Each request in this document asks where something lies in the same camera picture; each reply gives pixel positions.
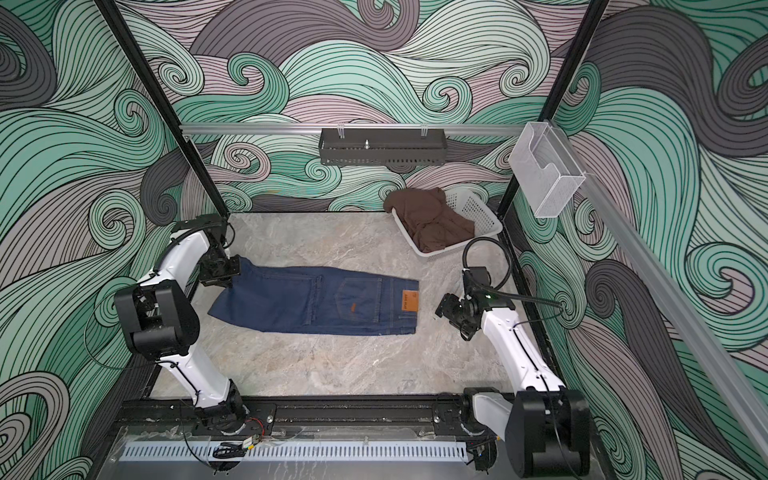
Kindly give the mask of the blue denim jeans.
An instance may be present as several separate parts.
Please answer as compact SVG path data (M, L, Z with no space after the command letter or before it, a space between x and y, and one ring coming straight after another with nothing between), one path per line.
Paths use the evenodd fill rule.
M389 336L417 329L419 282L332 267L256 266L240 274L208 315L267 333Z

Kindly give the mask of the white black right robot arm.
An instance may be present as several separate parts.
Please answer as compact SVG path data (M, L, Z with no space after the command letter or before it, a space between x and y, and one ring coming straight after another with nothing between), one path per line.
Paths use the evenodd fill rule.
M504 442L520 478L582 477L591 466L591 421L585 397L568 389L541 357L513 304L489 293L447 293L435 315L469 341L478 332L494 347L514 393L470 395L470 418Z

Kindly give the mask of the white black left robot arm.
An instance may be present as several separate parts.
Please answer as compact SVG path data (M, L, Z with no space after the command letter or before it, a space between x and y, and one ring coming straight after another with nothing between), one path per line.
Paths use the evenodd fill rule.
M191 396L200 422L223 435L241 432L248 410L235 382L197 345L200 319L186 286L194 274L206 287L233 285L240 257L228 252L229 229L216 214L181 222L148 273L114 295L129 351L169 371Z

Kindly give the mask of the brown trousers in basket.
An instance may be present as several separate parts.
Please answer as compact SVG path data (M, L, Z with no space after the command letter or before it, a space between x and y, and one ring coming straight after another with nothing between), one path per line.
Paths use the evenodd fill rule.
M475 236L475 223L456 213L440 188L402 189L384 201L387 213L396 211L417 250L432 253L469 241Z

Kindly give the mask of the white plastic laundry basket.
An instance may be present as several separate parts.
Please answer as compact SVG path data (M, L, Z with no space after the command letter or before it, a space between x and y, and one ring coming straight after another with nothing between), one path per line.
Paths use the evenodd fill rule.
M451 189L448 191L443 191L446 193L448 205L456 213L460 214L466 219L472 220L475 223L475 236L471 240L479 237L494 236L501 232L502 226L500 221L478 195L466 189ZM391 214L393 217L396 226L404 236L408 246L411 247L416 255L422 258L436 257L448 252L457 251L465 247L471 241L464 241L432 253L422 253L417 250L417 247L410 239L404 226L397 218L396 211L393 210L389 214Z

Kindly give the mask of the aluminium rail back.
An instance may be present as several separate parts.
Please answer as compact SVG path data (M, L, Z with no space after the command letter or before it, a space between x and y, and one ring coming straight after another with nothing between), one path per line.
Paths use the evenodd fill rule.
M378 123L182 123L179 128L187 136L193 135L320 135L323 129L336 130L344 135L347 130L443 130L447 136L507 137L519 135L524 125L505 124L378 124Z

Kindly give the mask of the aluminium rail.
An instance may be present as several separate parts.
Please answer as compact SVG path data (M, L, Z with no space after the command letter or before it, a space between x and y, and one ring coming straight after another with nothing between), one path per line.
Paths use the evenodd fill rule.
M596 174L584 166L568 136L554 127L555 138L566 157L584 177L581 189L589 198L605 227L626 252L638 277L644 282L661 312L673 322L702 370L731 410L763 460L767 459L767 405L712 334L705 320L688 300L635 228L615 207Z
M344 135L347 130L443 130L447 136L507 137L519 135L524 125L505 124L378 124L378 123L182 123L179 128L187 136L193 135L320 135L323 129L336 130Z

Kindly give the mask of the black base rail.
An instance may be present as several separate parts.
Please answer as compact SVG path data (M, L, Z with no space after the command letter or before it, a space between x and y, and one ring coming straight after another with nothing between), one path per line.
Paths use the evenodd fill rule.
M470 413L465 394L341 396L246 396L246 414L203 418L181 399L128 401L117 414L119 426L147 431L182 427L194 436L214 438L260 434L286 438L300 431L404 428L419 436L485 438L492 430Z

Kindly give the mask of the black corner frame post left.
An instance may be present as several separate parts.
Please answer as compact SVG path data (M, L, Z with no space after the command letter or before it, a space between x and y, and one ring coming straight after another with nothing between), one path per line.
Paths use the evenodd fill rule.
M208 173L205 163L202 160L195 144L188 140L182 130L181 121L173 109L170 101L162 90L159 81L152 73L151 67L135 37L131 33L124 17L115 1L95 0L95 5L104 18L107 26L117 40L127 60L131 64L139 80L147 90L152 103L158 110L160 117L169 129L175 143L177 144L182 156L189 164L191 170L197 177L205 193L211 200L217 213L228 219L230 210L216 187L211 175Z

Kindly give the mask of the aluminium rail right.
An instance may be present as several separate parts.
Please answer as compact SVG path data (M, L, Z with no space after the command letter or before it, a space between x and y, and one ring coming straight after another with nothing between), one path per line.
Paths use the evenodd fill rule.
M673 322L702 370L731 410L763 460L767 459L767 405L712 334L705 320L688 300L635 228L615 207L596 174L584 166L568 136L554 127L555 138L566 157L584 177L581 189L589 198L605 227L626 252L638 277L644 282L661 312Z

